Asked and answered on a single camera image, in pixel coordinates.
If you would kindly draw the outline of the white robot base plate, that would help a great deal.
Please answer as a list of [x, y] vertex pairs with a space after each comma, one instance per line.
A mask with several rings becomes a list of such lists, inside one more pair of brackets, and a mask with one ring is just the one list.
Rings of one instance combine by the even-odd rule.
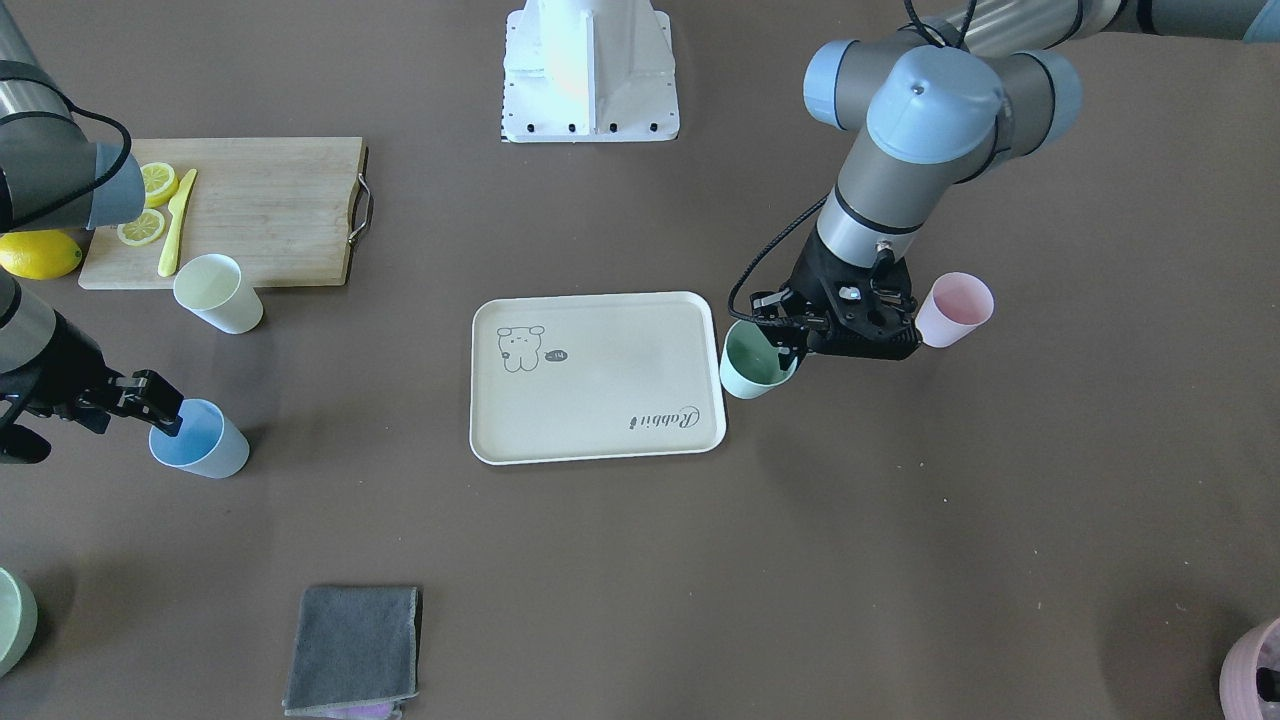
[[671, 19], [649, 1], [527, 1], [506, 18], [503, 69], [506, 142], [678, 137]]

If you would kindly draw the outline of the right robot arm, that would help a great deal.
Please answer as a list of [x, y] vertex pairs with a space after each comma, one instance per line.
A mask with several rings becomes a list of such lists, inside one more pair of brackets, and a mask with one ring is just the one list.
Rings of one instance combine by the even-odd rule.
[[[77, 106], [1, 13], [1, 222], [4, 232], [116, 225], [145, 208], [129, 131]], [[113, 416], [165, 436], [182, 427], [182, 393], [156, 372], [123, 375], [100, 347], [10, 272], [1, 278], [3, 461], [35, 464], [50, 443], [19, 423], [59, 416], [102, 434]]]

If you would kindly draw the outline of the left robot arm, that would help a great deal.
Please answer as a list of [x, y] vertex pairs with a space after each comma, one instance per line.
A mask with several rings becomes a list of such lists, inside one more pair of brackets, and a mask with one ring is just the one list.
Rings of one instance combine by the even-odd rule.
[[1275, 1], [970, 1], [909, 13], [874, 42], [812, 59], [804, 100], [855, 141], [788, 281], [755, 293], [748, 320], [792, 372], [808, 354], [901, 360], [986, 323], [991, 292], [950, 273], [916, 301], [906, 252], [945, 192], [1061, 137], [1082, 82], [1057, 46], [1100, 32], [1277, 41]]

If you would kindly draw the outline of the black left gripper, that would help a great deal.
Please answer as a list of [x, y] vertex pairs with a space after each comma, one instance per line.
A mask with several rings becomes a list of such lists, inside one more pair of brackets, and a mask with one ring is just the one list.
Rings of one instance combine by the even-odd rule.
[[783, 288], [750, 296], [753, 316], [786, 316], [760, 320], [778, 369], [808, 354], [904, 360], [922, 343], [908, 264], [887, 250], [856, 266], [810, 234]]

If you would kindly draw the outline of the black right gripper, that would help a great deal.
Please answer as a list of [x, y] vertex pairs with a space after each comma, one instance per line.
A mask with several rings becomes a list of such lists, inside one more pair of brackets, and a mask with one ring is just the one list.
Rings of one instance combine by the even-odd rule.
[[164, 436], [182, 428], [183, 395], [159, 373], [131, 377], [105, 366], [97, 345], [58, 313], [3, 314], [3, 462], [42, 462], [51, 445], [20, 425], [22, 413], [58, 415], [102, 434], [110, 416], [148, 423]]

